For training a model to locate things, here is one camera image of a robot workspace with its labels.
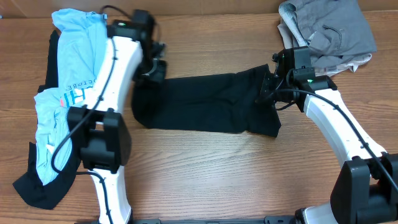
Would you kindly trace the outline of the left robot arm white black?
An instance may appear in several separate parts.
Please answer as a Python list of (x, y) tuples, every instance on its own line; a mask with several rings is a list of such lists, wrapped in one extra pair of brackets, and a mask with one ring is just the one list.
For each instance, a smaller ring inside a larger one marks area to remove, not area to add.
[(126, 21), (106, 27), (106, 53), (97, 81), (82, 107), (69, 109), (67, 121), (73, 150), (93, 179), (99, 202), (98, 223), (132, 223), (124, 167), (132, 140), (123, 119), (130, 85), (158, 86), (167, 64), (161, 60), (165, 44), (154, 41), (154, 17), (136, 9)]

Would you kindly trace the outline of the black t-shirt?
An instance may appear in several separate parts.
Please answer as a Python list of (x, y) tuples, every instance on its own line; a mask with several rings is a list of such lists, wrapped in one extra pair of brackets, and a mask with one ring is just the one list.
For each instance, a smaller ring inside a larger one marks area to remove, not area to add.
[(259, 102), (268, 65), (238, 73), (170, 78), (137, 86), (134, 118), (146, 128), (251, 133), (276, 137), (281, 123), (272, 105)]

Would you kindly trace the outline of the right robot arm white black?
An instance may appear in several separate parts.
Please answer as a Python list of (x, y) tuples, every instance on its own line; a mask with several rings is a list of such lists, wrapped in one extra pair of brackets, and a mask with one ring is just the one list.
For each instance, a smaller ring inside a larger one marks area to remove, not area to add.
[(346, 107), (336, 84), (317, 76), (308, 47), (272, 56), (275, 72), (266, 75), (259, 103), (297, 105), (320, 129), (341, 167), (327, 203), (294, 215), (268, 216), (265, 223), (388, 223), (397, 220), (397, 154), (374, 141)]

